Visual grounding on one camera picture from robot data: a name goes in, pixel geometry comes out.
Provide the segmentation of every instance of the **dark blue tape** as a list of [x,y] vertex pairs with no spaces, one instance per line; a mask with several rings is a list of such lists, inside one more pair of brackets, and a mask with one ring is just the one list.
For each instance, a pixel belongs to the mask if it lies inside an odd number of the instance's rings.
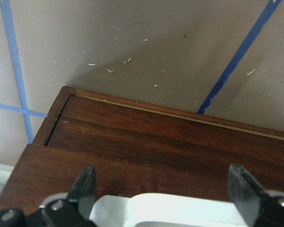
[[[9,53],[11,57],[11,62],[13,64],[13,70],[14,70],[17,89],[18,89],[18,95],[20,99],[21,108],[24,110],[28,110],[27,96],[25,93],[25,87],[24,87],[24,81],[23,81],[23,76],[22,76],[20,57],[18,53],[14,22],[13,22],[13,17],[11,14],[9,0],[0,0],[0,7],[1,7],[1,13],[2,13],[2,18],[3,18],[3,24],[5,27],[6,38],[9,44]],[[28,142],[32,143],[34,136],[33,136],[33,129],[32,129],[32,124],[30,121],[29,114],[23,113],[23,118],[24,118],[25,128],[27,131]]]
[[269,18],[274,13],[275,9],[280,4],[281,0],[270,0],[268,4],[266,5],[265,9],[257,19],[256,23],[253,25],[252,29],[248,33],[248,35],[245,37],[244,41],[242,42],[241,46],[238,48],[237,52],[233,56],[232,60],[227,65],[226,69],[220,76],[218,82],[214,85],[206,99],[204,100],[203,104],[200,106],[200,109],[197,113],[204,114],[206,109],[210,106],[212,101],[214,100],[215,96],[220,92],[224,84],[226,83],[228,77],[231,75],[231,73],[235,70],[238,63],[241,61],[243,56],[245,55],[246,51],[249,49],[249,47],[252,45],[254,40],[259,35],[261,29],[264,27],[264,25],[267,23]]
[[11,110],[11,111],[23,113],[23,114],[29,114],[29,115],[33,115],[33,116],[37,116],[37,117],[43,117],[43,118],[45,118],[45,117],[47,116],[47,115],[44,114],[44,113],[40,113],[40,112],[36,112],[36,111],[31,111],[31,110],[25,110],[25,109],[21,109],[21,108],[19,108],[19,107],[10,106],[10,105],[5,105],[5,104],[1,104],[1,103],[0,103],[0,108],[1,108],[1,109],[5,109],[5,110]]

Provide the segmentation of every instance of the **wooden furniture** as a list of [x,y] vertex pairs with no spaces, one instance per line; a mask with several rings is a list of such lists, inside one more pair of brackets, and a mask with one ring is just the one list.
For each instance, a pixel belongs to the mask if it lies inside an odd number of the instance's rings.
[[284,192],[284,133],[63,87],[19,159],[0,209],[34,212],[95,166],[98,197],[162,192],[228,201],[227,175],[243,164]]

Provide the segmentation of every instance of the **wooden edge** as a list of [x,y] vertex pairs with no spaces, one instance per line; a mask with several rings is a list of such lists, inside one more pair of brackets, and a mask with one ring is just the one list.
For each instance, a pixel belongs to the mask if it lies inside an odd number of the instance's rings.
[[111,95],[106,95],[99,92],[87,91],[79,88],[71,90],[73,95],[80,97],[106,102],[115,105],[121,105],[129,108],[144,110],[157,114],[169,115],[177,118],[182,118],[190,121],[210,124],[218,127],[228,128],[237,131],[243,131],[251,134],[270,137],[277,140],[284,140],[284,132],[271,130],[267,128],[257,127],[253,125],[243,124],[230,120],[225,120],[217,117],[206,116],[203,114],[193,113],[184,110],[177,110],[166,106],[154,105],[138,100],[131,100],[127,98],[120,98]]
[[46,146],[55,126],[60,118],[60,115],[64,109],[64,106],[69,98],[70,94],[76,93],[75,89],[72,87],[64,86],[61,88],[58,96],[53,102],[47,117],[44,119],[38,133],[36,134],[33,144]]

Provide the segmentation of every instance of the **floor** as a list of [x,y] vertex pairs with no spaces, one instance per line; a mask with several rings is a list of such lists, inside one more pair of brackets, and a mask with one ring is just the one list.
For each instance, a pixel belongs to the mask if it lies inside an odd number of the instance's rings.
[[[64,85],[198,112],[281,0],[0,0],[0,163]],[[204,114],[284,131],[284,0]]]

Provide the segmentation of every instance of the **wooden surface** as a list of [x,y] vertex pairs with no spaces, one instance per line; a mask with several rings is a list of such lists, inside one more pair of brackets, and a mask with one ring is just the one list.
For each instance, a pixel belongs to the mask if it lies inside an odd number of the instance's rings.
[[96,167],[98,197],[162,192],[227,201],[232,163],[284,192],[284,133],[64,87],[0,209],[33,212],[46,196],[69,191],[84,166]]

